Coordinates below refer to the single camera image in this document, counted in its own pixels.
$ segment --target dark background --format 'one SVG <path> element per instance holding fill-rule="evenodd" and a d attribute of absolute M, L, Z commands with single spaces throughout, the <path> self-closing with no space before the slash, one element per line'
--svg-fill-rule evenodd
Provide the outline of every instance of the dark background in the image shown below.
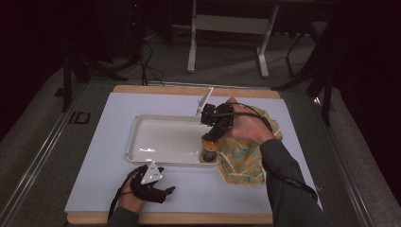
<path fill-rule="evenodd" d="M 168 38 L 169 25 L 190 25 L 192 1 L 153 0 L 141 5 L 147 25 Z M 202 2 L 199 10 L 216 10 Z M 393 194 L 401 203 L 401 5 L 391 0 L 346 2 L 336 35 L 345 48 L 342 70 L 335 78 L 344 103 L 357 122 Z M 60 43 L 50 29 L 58 28 L 95 60 L 138 51 L 119 42 L 126 34 L 131 9 L 127 1 L 14 1 L 0 3 L 0 139 L 7 134 L 47 78 L 62 67 Z M 270 7 L 226 4 L 220 14 L 264 15 Z M 295 34 L 305 15 L 327 19 L 327 11 L 283 6 L 274 30 Z M 129 33 L 130 37 L 141 34 Z"/>

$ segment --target white tray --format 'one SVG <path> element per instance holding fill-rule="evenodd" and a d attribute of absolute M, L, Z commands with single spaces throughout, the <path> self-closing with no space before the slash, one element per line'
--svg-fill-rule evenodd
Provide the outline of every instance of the white tray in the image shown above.
<path fill-rule="evenodd" d="M 164 166 L 215 166 L 202 163 L 201 137 L 211 130 L 195 116 L 142 114 L 136 117 L 127 159 Z"/>

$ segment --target sleeve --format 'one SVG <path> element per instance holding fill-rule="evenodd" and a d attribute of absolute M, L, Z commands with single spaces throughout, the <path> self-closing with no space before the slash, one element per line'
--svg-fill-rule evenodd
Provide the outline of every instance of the sleeve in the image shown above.
<path fill-rule="evenodd" d="M 273 171 L 304 183 L 298 162 L 280 140 L 271 139 L 260 146 L 262 160 Z M 266 186 L 275 227 L 328 226 L 322 209 L 303 189 L 275 179 L 269 173 Z"/>
<path fill-rule="evenodd" d="M 107 222 L 107 227 L 136 227 L 139 215 L 127 209 L 117 207 Z"/>

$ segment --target wooden edge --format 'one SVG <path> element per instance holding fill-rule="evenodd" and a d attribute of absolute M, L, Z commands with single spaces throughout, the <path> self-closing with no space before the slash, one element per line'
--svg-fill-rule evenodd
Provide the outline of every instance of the wooden edge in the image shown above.
<path fill-rule="evenodd" d="M 207 87 L 162 87 L 162 86 L 136 86 L 136 85 L 117 85 L 114 87 L 115 93 L 135 93 L 135 94 L 164 94 L 164 95 L 185 95 L 203 96 L 206 94 Z M 280 98 L 276 91 L 239 89 L 239 88 L 215 88 L 212 96 L 233 96 L 233 97 L 263 97 Z"/>
<path fill-rule="evenodd" d="M 71 212 L 67 220 L 72 224 L 105 224 L 107 212 Z M 203 214 L 203 213 L 142 213 L 140 224 L 272 224 L 266 214 Z"/>

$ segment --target white board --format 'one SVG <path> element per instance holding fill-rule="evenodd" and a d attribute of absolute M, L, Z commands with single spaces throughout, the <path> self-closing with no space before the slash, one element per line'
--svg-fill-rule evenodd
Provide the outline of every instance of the white board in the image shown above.
<path fill-rule="evenodd" d="M 211 96 L 208 103 L 219 105 L 228 98 Z M 136 168 L 125 157 L 135 116 L 193 116 L 200 99 L 201 96 L 111 93 L 65 212 L 109 211 L 117 188 Z M 314 188 L 284 100 L 238 97 L 237 101 L 266 110 L 272 119 L 277 120 L 284 135 L 284 145 L 298 161 L 306 183 Z M 164 178 L 155 187 L 166 189 L 176 186 L 176 190 L 163 204 L 147 202 L 143 212 L 271 214 L 265 185 L 227 184 L 217 167 L 167 166 L 163 175 Z"/>

